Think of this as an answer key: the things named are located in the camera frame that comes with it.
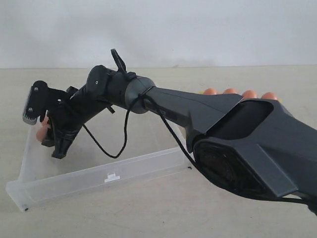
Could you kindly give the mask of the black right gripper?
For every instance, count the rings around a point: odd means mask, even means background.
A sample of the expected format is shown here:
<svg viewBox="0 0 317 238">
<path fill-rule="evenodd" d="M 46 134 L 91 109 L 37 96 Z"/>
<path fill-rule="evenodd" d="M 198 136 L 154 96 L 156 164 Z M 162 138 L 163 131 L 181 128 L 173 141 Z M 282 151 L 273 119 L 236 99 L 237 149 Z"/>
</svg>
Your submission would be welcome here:
<svg viewBox="0 0 317 238">
<path fill-rule="evenodd" d="M 104 109 L 113 112 L 112 104 L 95 97 L 84 85 L 77 89 L 70 86 L 69 99 L 61 101 L 54 110 L 47 111 L 51 128 L 45 134 L 42 145 L 54 147 L 52 157 L 63 159 L 83 125 Z"/>
</svg>

